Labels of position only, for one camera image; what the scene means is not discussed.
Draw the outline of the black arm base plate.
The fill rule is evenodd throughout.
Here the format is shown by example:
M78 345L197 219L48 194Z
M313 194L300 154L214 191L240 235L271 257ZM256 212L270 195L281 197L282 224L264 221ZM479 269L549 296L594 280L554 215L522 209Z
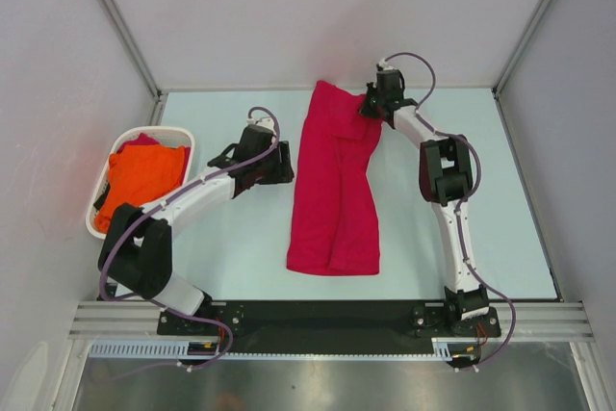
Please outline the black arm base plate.
M197 315L227 325L231 351L242 354L421 354L433 338L470 344L501 335L495 308L456 321L443 301L215 301Z

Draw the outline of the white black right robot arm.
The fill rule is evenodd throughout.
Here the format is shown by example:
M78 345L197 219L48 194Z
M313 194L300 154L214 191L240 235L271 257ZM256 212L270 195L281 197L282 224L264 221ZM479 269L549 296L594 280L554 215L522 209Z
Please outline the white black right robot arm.
M418 148L420 193L439 224L447 269L441 319L429 321L420 313L414 324L419 330L435 327L453 336L470 337L489 312L485 286L475 276L468 223L467 201L475 186L471 152L465 137L437 130L419 107L405 96L400 70L380 63L375 80L367 84L359 113L388 123Z

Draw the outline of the crimson red t-shirt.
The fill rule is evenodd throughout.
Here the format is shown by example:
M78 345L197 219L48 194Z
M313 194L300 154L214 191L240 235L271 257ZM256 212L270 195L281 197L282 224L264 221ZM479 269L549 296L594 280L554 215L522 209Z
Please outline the crimson red t-shirt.
M367 177L380 141L364 96L317 82L297 159L287 269L319 276L380 272L378 216Z

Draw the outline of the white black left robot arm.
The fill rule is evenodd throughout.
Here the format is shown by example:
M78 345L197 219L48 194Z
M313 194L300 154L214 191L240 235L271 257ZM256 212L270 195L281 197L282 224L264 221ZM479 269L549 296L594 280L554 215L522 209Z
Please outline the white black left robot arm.
M143 206L116 208L101 253L101 279L112 278L130 295L179 313L191 333L206 331L211 298L177 274L173 241L191 221L255 185L294 179L290 147L272 116L251 117L240 140L228 145L187 184Z

